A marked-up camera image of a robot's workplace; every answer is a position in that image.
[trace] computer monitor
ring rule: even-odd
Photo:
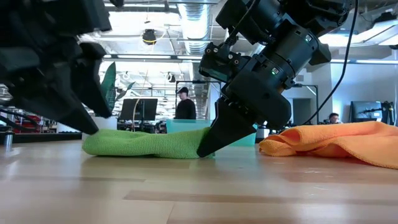
[[[349,121],[350,123],[365,121],[381,121],[382,107],[378,101],[352,101]]]
[[[123,101],[120,119],[131,120],[138,99],[125,99]],[[156,117],[157,99],[139,99],[134,120],[154,121]]]

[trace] cap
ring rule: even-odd
[[[177,91],[177,93],[186,93],[188,94],[189,90],[187,87],[182,87],[181,89],[179,89],[179,91]]]

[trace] person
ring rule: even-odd
[[[197,111],[195,103],[188,98],[188,88],[182,87],[178,92],[181,101],[175,110],[175,119],[196,119]]]
[[[341,122],[339,120],[338,113],[331,113],[329,115],[329,123],[330,124],[341,124]]]

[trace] wooden table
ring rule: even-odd
[[[356,161],[91,157],[80,141],[0,152],[1,224],[398,223],[398,170]]]

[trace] black shirt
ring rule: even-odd
[[[196,119],[197,111],[195,103],[186,99],[178,103],[177,109],[175,110],[175,119]]]

